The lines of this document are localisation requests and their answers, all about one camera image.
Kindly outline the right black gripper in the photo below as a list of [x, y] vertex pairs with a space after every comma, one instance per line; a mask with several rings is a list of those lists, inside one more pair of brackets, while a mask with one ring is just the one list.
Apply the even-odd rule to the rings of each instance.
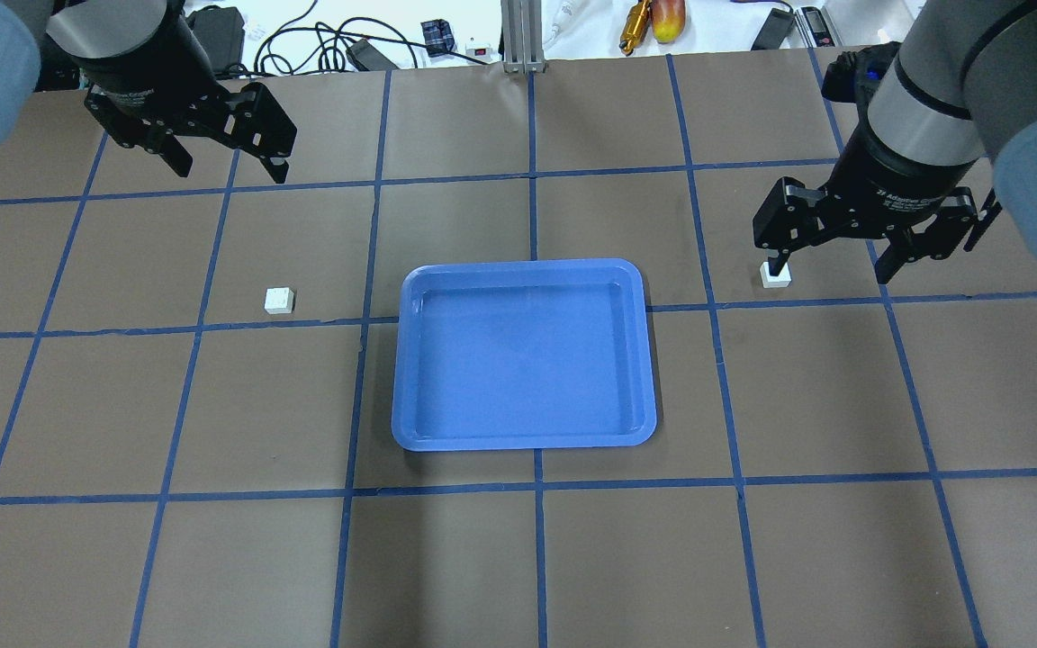
[[945, 261], [977, 222], [970, 189], [956, 189], [975, 161], [938, 166], [898, 154], [875, 135], [852, 135], [820, 190], [790, 177], [775, 181], [753, 216], [754, 246], [766, 251], [765, 274], [779, 276], [790, 255], [831, 240], [881, 240], [878, 284], [906, 264]]

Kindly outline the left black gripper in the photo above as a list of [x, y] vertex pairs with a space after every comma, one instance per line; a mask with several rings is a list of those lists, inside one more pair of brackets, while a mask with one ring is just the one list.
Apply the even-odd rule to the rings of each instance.
[[220, 85], [203, 54], [87, 58], [84, 105], [116, 143], [144, 148], [177, 176], [194, 157], [181, 137], [204, 137], [259, 160], [275, 184], [287, 180], [297, 126], [267, 85]]

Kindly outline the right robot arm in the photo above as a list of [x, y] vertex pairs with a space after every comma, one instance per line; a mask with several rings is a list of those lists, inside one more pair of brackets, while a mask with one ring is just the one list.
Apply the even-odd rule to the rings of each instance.
[[825, 184], [782, 177], [754, 214], [766, 287], [838, 238], [888, 242], [887, 284], [975, 249], [1003, 212], [1037, 258], [1037, 1], [929, 1], [901, 43], [840, 54], [822, 94], [859, 120]]

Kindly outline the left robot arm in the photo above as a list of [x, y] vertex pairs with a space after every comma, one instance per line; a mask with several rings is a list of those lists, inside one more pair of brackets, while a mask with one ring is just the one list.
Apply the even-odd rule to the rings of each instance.
[[0, 144], [40, 79], [45, 40], [83, 71], [84, 106], [120, 147], [186, 177], [193, 159], [183, 138], [202, 137], [287, 180], [295, 123], [262, 83], [220, 85], [181, 1], [0, 1]]

